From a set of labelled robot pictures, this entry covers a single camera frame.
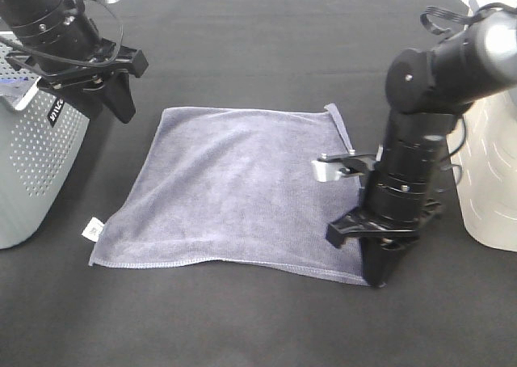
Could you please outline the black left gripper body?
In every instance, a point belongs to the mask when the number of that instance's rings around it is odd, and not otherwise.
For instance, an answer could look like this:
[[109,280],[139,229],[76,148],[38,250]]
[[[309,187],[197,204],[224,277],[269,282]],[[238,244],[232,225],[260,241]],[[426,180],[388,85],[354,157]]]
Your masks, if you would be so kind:
[[127,78],[141,77],[149,63],[140,49],[132,49],[107,39],[94,51],[90,60],[72,60],[30,49],[13,40],[6,40],[12,50],[6,55],[15,70],[36,74],[37,87],[55,96],[98,94],[115,84],[117,77],[128,86]]

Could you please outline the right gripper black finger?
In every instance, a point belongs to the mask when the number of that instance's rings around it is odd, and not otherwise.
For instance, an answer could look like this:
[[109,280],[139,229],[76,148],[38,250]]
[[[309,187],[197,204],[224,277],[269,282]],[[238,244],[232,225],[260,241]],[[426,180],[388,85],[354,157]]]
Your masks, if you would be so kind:
[[362,276],[374,288],[386,285],[408,249],[407,238],[362,238]]

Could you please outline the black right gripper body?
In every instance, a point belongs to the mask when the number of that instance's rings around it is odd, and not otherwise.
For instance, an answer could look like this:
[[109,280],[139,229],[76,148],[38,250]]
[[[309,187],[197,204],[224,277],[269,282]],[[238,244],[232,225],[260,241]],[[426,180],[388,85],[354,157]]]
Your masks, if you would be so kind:
[[368,240],[389,240],[398,242],[406,238],[417,238],[425,226],[444,211],[444,205],[434,199],[427,199],[416,221],[402,223],[367,213],[355,207],[340,218],[330,222],[326,229],[326,241],[340,248],[349,238]]

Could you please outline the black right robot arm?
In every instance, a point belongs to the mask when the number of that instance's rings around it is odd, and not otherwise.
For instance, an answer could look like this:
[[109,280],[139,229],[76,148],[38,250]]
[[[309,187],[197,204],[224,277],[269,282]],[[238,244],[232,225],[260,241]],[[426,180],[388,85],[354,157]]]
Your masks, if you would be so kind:
[[389,67],[390,112],[380,154],[348,151],[313,162],[322,181],[363,175],[359,203],[326,230],[341,247],[359,242],[362,276],[385,285],[421,230],[442,212],[431,181],[445,159],[445,139],[479,99],[516,84],[516,10],[493,2],[472,15],[429,6],[421,24],[439,37],[432,49],[402,51]]

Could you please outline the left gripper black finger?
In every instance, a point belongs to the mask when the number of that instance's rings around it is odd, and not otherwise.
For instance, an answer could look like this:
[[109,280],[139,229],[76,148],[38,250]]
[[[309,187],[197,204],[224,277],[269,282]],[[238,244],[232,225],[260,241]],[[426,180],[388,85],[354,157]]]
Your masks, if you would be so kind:
[[127,124],[136,113],[129,75],[125,72],[114,73],[105,79],[101,99],[103,104],[123,124]]
[[95,96],[87,94],[81,88],[60,89],[58,95],[88,119],[95,119],[103,110],[102,103]]

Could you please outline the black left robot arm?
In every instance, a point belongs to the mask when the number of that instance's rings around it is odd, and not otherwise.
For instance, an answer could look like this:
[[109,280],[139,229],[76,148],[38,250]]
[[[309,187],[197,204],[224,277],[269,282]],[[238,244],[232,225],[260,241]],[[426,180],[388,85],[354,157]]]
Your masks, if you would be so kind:
[[1,18],[15,36],[6,60],[39,76],[38,88],[92,119],[108,108],[122,123],[135,115],[129,78],[149,63],[140,49],[109,40],[86,13],[87,1],[105,10],[120,0],[1,0]]

